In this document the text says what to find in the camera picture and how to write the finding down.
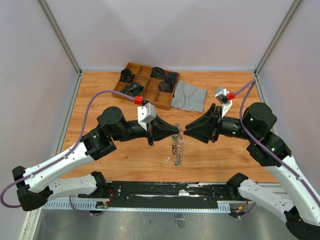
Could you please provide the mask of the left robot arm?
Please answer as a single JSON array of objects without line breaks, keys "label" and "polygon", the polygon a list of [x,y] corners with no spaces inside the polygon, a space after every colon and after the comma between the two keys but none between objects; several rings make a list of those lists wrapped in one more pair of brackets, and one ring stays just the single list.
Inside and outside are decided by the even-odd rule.
[{"label": "left robot arm", "polygon": [[179,133],[178,127],[162,120],[150,103],[139,106],[137,116],[137,120],[127,121],[119,107],[108,107],[97,117],[97,127],[81,136],[67,150],[37,166],[15,167],[12,175],[22,209],[26,212],[36,210],[48,201],[75,195],[104,198],[111,193],[111,187],[101,172],[94,171],[76,178],[61,177],[115,151],[116,141],[146,138],[152,146],[154,142]]}]

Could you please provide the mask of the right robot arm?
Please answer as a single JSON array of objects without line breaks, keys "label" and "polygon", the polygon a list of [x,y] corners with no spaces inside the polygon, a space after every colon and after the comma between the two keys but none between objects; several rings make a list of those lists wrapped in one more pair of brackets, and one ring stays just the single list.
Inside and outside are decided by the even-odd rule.
[{"label": "right robot arm", "polygon": [[299,240],[318,240],[320,196],[283,139],[271,131],[277,121],[271,108],[256,102],[245,109],[241,118],[223,116],[223,110],[222,106],[212,104],[203,116],[186,125],[184,135],[206,144],[216,142],[220,135],[248,140],[249,155],[278,180],[288,198],[260,187],[242,173],[227,181],[227,196],[232,200],[242,197],[265,208]]}]

